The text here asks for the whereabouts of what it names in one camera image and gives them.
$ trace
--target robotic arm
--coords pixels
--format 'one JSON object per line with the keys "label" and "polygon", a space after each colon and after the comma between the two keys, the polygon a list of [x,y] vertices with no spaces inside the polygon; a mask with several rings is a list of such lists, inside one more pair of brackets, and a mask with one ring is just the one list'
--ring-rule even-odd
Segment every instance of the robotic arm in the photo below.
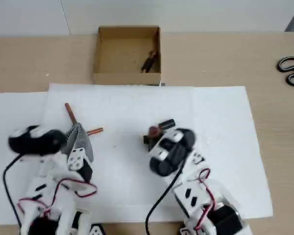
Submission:
{"label": "robotic arm", "polygon": [[[19,154],[17,160],[28,155],[25,158],[37,158],[41,162],[25,197],[17,203],[24,215],[22,223],[10,200],[21,235],[89,235],[94,234],[92,230],[97,231],[97,235],[104,235],[98,224],[91,224],[90,214],[78,211],[75,203],[76,196],[84,198],[97,191],[90,182],[94,152],[88,135],[100,132],[102,128],[86,132],[74,118],[68,104],[66,108],[73,121],[66,134],[30,126],[9,137],[11,149]],[[10,166],[12,164],[4,172],[4,183]]]}
{"label": "robotic arm", "polygon": [[171,188],[185,214],[185,228],[180,233],[252,235],[241,219],[238,202],[220,182],[209,179],[206,160],[193,149],[194,133],[180,128],[165,132],[175,125],[173,120],[166,123],[171,124],[150,127],[144,142],[149,147],[150,169]]}

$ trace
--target cardboard box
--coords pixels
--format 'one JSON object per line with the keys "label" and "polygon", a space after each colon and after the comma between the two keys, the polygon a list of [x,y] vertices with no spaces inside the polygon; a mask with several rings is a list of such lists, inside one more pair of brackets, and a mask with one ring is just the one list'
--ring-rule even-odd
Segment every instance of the cardboard box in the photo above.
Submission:
{"label": "cardboard box", "polygon": [[[150,51],[156,59],[149,73],[141,73]],[[95,54],[95,84],[159,85],[160,28],[157,26],[101,26]]]}

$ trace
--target small cylinder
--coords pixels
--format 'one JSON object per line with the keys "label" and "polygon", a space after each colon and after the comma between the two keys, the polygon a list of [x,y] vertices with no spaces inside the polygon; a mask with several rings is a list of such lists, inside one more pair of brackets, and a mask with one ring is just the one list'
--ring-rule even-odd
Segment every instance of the small cylinder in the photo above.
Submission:
{"label": "small cylinder", "polygon": [[174,126],[175,126],[174,119],[170,119],[170,120],[167,120],[167,121],[164,121],[164,122],[161,122],[158,124],[158,127],[161,130],[168,130],[169,128],[174,127]]}

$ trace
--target black scissors handle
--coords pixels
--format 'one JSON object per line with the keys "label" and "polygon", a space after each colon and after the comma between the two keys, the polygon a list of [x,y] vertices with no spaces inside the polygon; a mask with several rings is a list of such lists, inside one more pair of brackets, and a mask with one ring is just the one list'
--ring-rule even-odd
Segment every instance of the black scissors handle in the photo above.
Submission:
{"label": "black scissors handle", "polygon": [[277,64],[276,68],[280,71],[280,72],[290,72],[290,71],[294,71],[294,65],[289,66],[289,67],[283,67],[283,63],[287,62],[287,61],[294,61],[294,56],[288,56],[283,58],[282,60],[279,61],[279,63]]}
{"label": "black scissors handle", "polygon": [[[294,56],[288,56],[285,57],[283,59],[281,59],[279,61],[279,63],[277,64],[276,68],[280,71],[280,72],[294,72],[294,65],[289,66],[289,67],[284,67],[283,63],[287,62],[287,61],[293,61],[294,62]],[[292,73],[291,75],[287,76],[286,78],[286,82],[290,85],[294,87],[294,73]]]}

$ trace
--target white foam board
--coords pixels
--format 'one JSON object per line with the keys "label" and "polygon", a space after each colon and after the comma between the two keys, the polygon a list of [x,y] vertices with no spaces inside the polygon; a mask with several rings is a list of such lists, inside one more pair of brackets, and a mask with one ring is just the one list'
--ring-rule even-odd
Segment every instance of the white foam board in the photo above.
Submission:
{"label": "white foam board", "polygon": [[[229,188],[241,203],[245,218],[272,215],[267,179],[244,87],[194,90],[52,84],[45,126],[63,131],[70,127],[65,102],[71,104],[85,129],[104,127],[103,133],[91,137],[96,155],[94,182],[103,191],[79,204],[91,208],[95,220],[142,222],[145,219],[165,185],[148,168],[149,159],[144,158],[146,150],[141,136],[150,125],[169,118],[198,133],[197,145],[212,166],[213,178]],[[181,218],[178,205],[169,197],[151,220]]]}
{"label": "white foam board", "polygon": [[[41,123],[47,92],[0,93],[0,224],[16,224],[2,182],[5,167],[17,156],[8,147],[8,136],[14,130]],[[7,184],[16,203],[24,196],[36,174],[38,163],[17,162],[7,173]]]}
{"label": "white foam board", "polygon": [[[140,89],[134,92],[135,96],[130,91],[133,89]],[[64,102],[71,104],[85,129],[104,127],[103,133],[91,137],[95,148],[93,181],[98,185],[98,195],[78,202],[80,207],[91,210],[94,221],[142,222],[145,219],[165,185],[148,168],[142,133],[150,125],[172,117],[181,127],[196,131],[197,146],[212,167],[211,177],[223,182],[241,203],[244,218],[272,215],[270,193],[244,87],[196,88],[195,91],[155,88],[167,89],[161,90],[161,94],[154,88],[147,89],[53,84],[48,97],[47,93],[0,94],[0,224],[16,224],[1,179],[4,168],[16,156],[8,148],[8,135],[17,128],[40,124],[43,115],[46,126],[66,131],[71,123]],[[89,99],[94,94],[96,99]],[[47,112],[44,111],[46,98]],[[175,105],[170,105],[169,112],[161,110],[158,114],[159,106],[166,107],[160,102],[162,99]],[[150,102],[157,105],[150,109]],[[145,113],[139,112],[141,107],[145,108]],[[31,161],[17,163],[8,172],[7,182],[15,202],[24,195],[37,169],[38,164]],[[118,177],[111,178],[112,173]],[[182,218],[181,209],[169,197],[155,211],[151,221]]]}

